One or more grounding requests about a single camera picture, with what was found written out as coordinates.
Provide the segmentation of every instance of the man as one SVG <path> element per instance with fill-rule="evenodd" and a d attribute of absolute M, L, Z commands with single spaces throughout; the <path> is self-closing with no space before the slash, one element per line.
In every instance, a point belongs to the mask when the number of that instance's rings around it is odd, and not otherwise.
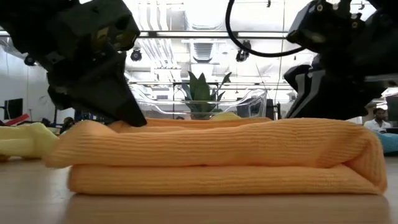
<path fill-rule="evenodd" d="M 71 117 L 65 118 L 63 120 L 60 134 L 64 133 L 65 131 L 68 131 L 74 124 L 75 124 L 75 120 L 73 120 L 73 118 L 71 118 Z"/>
<path fill-rule="evenodd" d="M 386 111 L 382 108 L 376 108 L 373 110 L 374 119 L 371 121 L 367 121 L 363 124 L 365 128 L 368 128 L 372 131 L 377 131 L 380 133 L 385 133 L 386 128 L 391 128 L 391 124 L 385 122 Z"/>

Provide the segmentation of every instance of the green plant leaf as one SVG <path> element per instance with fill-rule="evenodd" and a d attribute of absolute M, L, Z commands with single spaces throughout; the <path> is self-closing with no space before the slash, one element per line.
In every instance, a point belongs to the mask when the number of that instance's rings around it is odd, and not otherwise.
<path fill-rule="evenodd" d="M 189 74 L 189 86 L 190 86 L 190 92 L 191 92 L 191 99 L 195 98 L 195 92 L 197 90 L 197 83 L 198 79 L 192 72 L 188 72 Z"/>
<path fill-rule="evenodd" d="M 229 72 L 228 74 L 226 74 L 226 75 L 224 76 L 223 82 L 221 83 L 220 86 L 224 85 L 224 83 L 231 82 L 231 80 L 229 79 L 229 77 L 231 76 L 231 74 L 232 74 L 232 72 Z"/>
<path fill-rule="evenodd" d="M 221 82 L 221 84 L 218 86 L 215 95 L 217 95 L 217 93 L 219 92 L 219 90 L 221 89 L 221 87 L 222 87 L 225 83 L 231 82 L 231 80 L 229 79 L 229 76 L 231 76 L 231 74 L 232 74 L 232 72 L 229 72 L 228 74 L 225 75 L 225 77 L 224 77 L 224 79 L 223 79 L 223 82 Z"/>
<path fill-rule="evenodd" d="M 184 92 L 181 88 L 177 88 L 177 92 L 178 92 L 178 91 L 181 91 L 182 94 L 184 94 L 184 97 L 187 97 L 186 94 L 185 94 L 185 92 Z"/>
<path fill-rule="evenodd" d="M 219 108 L 214 108 L 211 112 L 223 112 L 223 110 L 222 109 L 219 109 Z"/>
<path fill-rule="evenodd" d="M 194 103 L 186 102 L 185 104 L 191 110 L 191 112 L 194 112 L 194 113 L 200 112 L 200 110 L 198 109 L 197 105 L 195 105 Z"/>
<path fill-rule="evenodd" d="M 206 77 L 205 74 L 201 74 L 199 76 L 198 82 L 197 82 L 197 89 L 195 91 L 195 98 L 193 99 L 195 101 L 211 101 L 210 98 L 210 89 L 209 86 L 207 85 L 206 82 Z M 198 103 L 198 108 L 200 112 L 210 112 L 210 105 L 208 103 L 202 102 Z"/>
<path fill-rule="evenodd" d="M 216 108 L 216 104 L 214 104 L 214 103 L 212 103 L 212 104 L 209 104 L 209 108 L 208 108 L 208 112 L 212 112 L 213 110 L 214 110 L 214 108 Z"/>
<path fill-rule="evenodd" d="M 187 100 L 187 98 L 189 99 L 189 100 L 192 100 L 192 96 L 191 96 L 191 89 L 189 88 L 189 86 L 188 86 L 188 84 L 186 84 L 186 83 L 182 83 L 182 89 L 184 90 L 184 92 L 185 92 L 185 100 Z"/>
<path fill-rule="evenodd" d="M 217 101 L 220 101 L 223 98 L 225 91 L 218 95 Z"/>
<path fill-rule="evenodd" d="M 216 96 L 217 96 L 217 90 L 216 90 L 216 89 L 212 89 L 212 90 L 211 90 L 210 99 L 211 99 L 212 101 L 216 101 L 216 100 L 217 100 L 217 99 L 216 99 Z"/>

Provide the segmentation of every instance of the microfiber towel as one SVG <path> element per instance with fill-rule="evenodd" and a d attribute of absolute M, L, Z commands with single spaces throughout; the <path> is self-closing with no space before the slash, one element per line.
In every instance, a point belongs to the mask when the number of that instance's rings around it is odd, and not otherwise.
<path fill-rule="evenodd" d="M 58 137 L 42 123 L 0 127 L 0 155 L 6 157 L 41 158 L 57 141 Z"/>
<path fill-rule="evenodd" d="M 347 121 L 148 124 L 80 122 L 45 156 L 46 165 L 72 166 L 68 186 L 86 194 L 382 194 L 387 188 L 380 141 Z"/>

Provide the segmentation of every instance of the red object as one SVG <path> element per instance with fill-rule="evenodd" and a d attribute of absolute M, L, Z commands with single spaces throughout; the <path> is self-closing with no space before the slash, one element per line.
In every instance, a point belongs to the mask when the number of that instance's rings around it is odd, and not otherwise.
<path fill-rule="evenodd" d="M 28 118 L 29 118 L 28 114 L 23 114 L 23 115 L 17 117 L 16 119 L 12 119 L 10 121 L 5 122 L 5 125 L 11 126 L 11 125 L 23 122 L 23 121 L 27 120 Z"/>

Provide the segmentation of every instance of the wooden table surface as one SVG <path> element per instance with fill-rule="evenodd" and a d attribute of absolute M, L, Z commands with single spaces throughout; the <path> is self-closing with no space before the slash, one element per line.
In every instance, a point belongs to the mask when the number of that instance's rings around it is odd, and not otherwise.
<path fill-rule="evenodd" d="M 0 164 L 0 223 L 398 223 L 398 158 L 386 160 L 389 190 L 384 197 L 90 197 L 68 191 L 68 169 L 13 161 Z"/>

